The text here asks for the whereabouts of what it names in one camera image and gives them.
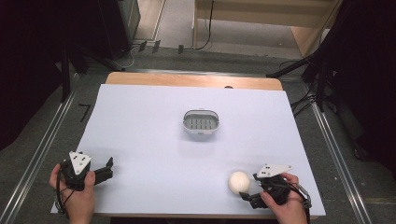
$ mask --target white tabletop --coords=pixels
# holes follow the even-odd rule
[[[197,139],[185,113],[209,109],[219,129]],[[114,158],[114,177],[97,185],[95,213],[130,217],[269,217],[228,188],[235,171],[251,177],[265,163],[287,164],[309,192],[311,216],[325,216],[284,91],[102,85],[77,149],[92,169]]]

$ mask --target hand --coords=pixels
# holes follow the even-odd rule
[[[60,169],[61,165],[57,164],[50,174],[49,184],[54,189],[56,189],[56,178]],[[71,224],[88,224],[91,222],[95,206],[95,197],[93,192],[94,183],[95,172],[93,171],[89,171],[87,173],[84,180],[85,188],[83,191],[73,192],[71,189],[66,189],[64,180],[61,180],[60,189],[63,200],[73,192],[73,195],[71,195],[64,205]]]
[[[298,177],[290,174],[281,174],[282,177],[286,178],[286,182],[297,187]],[[276,219],[279,224],[306,224],[306,215],[303,207],[303,199],[299,194],[291,191],[288,197],[288,201],[282,205],[278,205],[270,194],[267,192],[261,193],[262,200],[265,204],[274,212]]]

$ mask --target table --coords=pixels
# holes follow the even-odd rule
[[[195,0],[194,46],[198,19],[209,19],[210,0]],[[217,0],[213,20],[291,26],[303,57],[312,52],[323,31],[332,27],[342,0]]]
[[[184,113],[194,106],[218,112],[214,135],[195,138],[182,129]],[[98,215],[274,218],[269,209],[253,210],[227,187],[232,172],[254,174],[265,161],[295,166],[290,173],[300,176],[313,198],[312,217],[325,215],[276,79],[112,73],[77,151],[92,156],[92,169],[114,157],[114,177],[95,187]],[[250,193],[259,192],[252,183]]]

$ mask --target ball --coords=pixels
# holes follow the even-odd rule
[[[228,187],[235,194],[239,194],[239,192],[248,193],[250,187],[248,175],[242,171],[232,173],[228,179]]]

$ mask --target gray carpet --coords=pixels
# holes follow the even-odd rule
[[[130,59],[125,57],[124,61],[120,60],[120,63],[127,63],[128,60]],[[277,71],[278,66],[285,61],[287,60],[204,51],[186,51],[183,54],[177,54],[174,49],[160,49],[158,53],[152,54],[147,49],[134,54],[134,65],[127,71],[134,69],[202,71],[257,77]],[[90,66],[88,74],[81,75],[76,96],[14,223],[67,223],[64,217],[50,214],[54,193],[48,185],[48,180],[53,166],[65,159],[70,150],[76,149],[95,104],[99,86],[106,81],[108,71],[101,64],[90,62]],[[291,102],[299,100],[305,94],[305,87],[301,81],[287,81],[287,79],[300,75],[302,71],[303,68],[294,71],[292,76],[285,77],[282,81],[283,88]],[[61,89],[51,95],[26,126],[20,138],[8,148],[0,151],[0,168],[5,171],[1,174],[0,182],[2,210],[6,207],[15,184],[21,178],[41,137],[48,128],[59,106],[60,98]],[[80,120],[86,107],[78,106],[78,104],[92,105],[88,116],[82,122]],[[326,110],[326,115],[334,128],[337,141],[343,149],[343,154],[363,198],[389,199],[393,197],[394,199],[396,184],[390,173],[377,162],[356,160],[342,124],[330,110]],[[320,217],[312,223],[357,223],[313,110],[306,109],[297,117],[296,122],[327,213],[326,217]],[[373,223],[391,223],[396,218],[395,203],[370,203],[368,209]],[[110,218],[95,217],[93,223],[110,223]]]

